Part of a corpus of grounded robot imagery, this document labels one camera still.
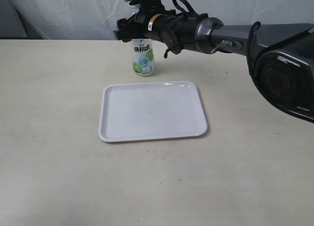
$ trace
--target beige table surface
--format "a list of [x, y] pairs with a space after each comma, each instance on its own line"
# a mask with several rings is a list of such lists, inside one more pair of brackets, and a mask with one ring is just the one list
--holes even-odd
[[[272, 107], [235, 54], [183, 52], [132, 71], [130, 45], [0, 41], [1, 226], [312, 226], [314, 126]], [[210, 132], [107, 144], [102, 92], [189, 80]]]

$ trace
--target plastic bottle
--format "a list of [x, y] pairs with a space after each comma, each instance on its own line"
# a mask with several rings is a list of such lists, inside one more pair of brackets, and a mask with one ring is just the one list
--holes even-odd
[[[139, 11], [140, 5], [130, 5], [133, 14]], [[156, 69], [151, 39], [132, 39], [133, 69], [137, 75], [150, 76]]]

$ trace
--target white curtain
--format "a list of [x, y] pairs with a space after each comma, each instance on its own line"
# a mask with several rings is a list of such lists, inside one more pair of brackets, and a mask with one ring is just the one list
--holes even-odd
[[[45, 39], [114, 39], [116, 21], [130, 16], [123, 0], [11, 0]], [[173, 8], [171, 0], [162, 0]], [[188, 0], [196, 12], [225, 25], [314, 23], [313, 0]]]

